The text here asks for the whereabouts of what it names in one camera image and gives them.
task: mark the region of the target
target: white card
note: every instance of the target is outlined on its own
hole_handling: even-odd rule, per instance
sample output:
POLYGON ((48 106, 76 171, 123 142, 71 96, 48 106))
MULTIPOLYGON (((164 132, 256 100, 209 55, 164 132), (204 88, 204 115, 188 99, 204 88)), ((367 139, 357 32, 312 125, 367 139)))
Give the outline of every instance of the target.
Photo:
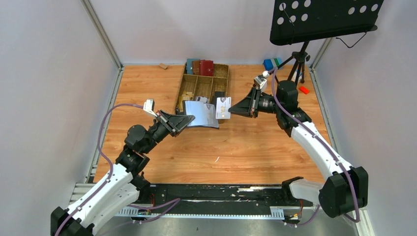
POLYGON ((207 103, 209 100, 206 97, 197 96, 196 101, 207 103))
POLYGON ((216 119, 230 119, 229 108, 231 106, 231 97, 218 97, 216 103, 216 119))

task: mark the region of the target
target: wooden tabletop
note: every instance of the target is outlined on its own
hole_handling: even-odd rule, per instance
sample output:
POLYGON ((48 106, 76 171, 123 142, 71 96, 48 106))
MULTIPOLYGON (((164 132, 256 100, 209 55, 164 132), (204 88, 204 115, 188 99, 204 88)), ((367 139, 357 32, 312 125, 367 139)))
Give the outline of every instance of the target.
MULTIPOLYGON (((286 79, 291 67, 279 70, 279 80, 286 79)), ((228 94, 232 104, 250 91, 253 78, 264 71, 262 65, 231 65, 228 94)), ((116 104, 143 105, 147 98, 155 101, 155 111, 174 113, 183 66, 126 66, 116 104)), ((312 118, 320 133, 328 140, 326 127, 316 94, 306 73, 308 95, 299 92, 299 106, 312 118)), ((271 93, 270 80, 267 93, 271 93)), ((122 151, 127 130, 136 124, 152 125, 151 117, 134 107, 113 111, 104 141, 103 152, 115 161, 122 151)), ((307 153, 279 128, 275 115, 259 113, 258 118, 232 118, 220 129, 189 128, 178 137, 167 136, 148 155, 145 178, 151 183, 281 183, 302 176, 324 182, 320 171, 307 153)), ((100 158, 95 181, 109 167, 100 158)))

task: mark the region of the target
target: white wall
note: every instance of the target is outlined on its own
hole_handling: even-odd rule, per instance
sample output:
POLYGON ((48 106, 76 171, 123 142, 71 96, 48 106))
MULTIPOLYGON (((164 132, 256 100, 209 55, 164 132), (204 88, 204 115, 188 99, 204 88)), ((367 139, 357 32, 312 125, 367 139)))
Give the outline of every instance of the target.
POLYGON ((85 180, 117 69, 79 0, 0 5, 0 235, 46 236, 85 180))
POLYGON ((386 0, 378 30, 352 49, 332 41, 317 69, 338 149, 369 173, 378 236, 417 232, 416 9, 417 1, 386 0))
MULTIPOLYGON (((274 0, 92 0, 122 63, 251 64, 299 51, 269 41, 274 0)), ((307 52, 315 57, 322 40, 307 52)))

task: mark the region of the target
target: black music stand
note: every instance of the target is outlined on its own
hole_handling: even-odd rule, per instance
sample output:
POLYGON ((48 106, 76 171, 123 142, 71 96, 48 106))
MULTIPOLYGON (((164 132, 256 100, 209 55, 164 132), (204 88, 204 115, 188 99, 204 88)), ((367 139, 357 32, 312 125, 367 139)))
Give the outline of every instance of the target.
POLYGON ((269 40, 275 45, 304 42, 299 52, 278 66, 295 59, 288 80, 296 69, 296 84, 301 74, 304 83, 305 62, 310 55, 305 51, 311 40, 366 33, 377 29, 375 22, 384 0, 275 0, 269 40))

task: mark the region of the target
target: wooden tray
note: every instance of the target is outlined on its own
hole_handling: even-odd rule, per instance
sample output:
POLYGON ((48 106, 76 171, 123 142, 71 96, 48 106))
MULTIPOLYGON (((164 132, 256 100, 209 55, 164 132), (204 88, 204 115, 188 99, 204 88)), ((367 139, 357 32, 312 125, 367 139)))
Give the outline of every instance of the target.
POLYGON ((179 87, 175 107, 178 106, 179 99, 184 92, 192 92, 194 94, 192 98, 193 101, 197 96, 206 97, 211 101, 215 91, 225 92, 227 96, 229 79, 230 71, 228 65, 214 64, 213 76, 188 75, 184 65, 181 86, 179 87))

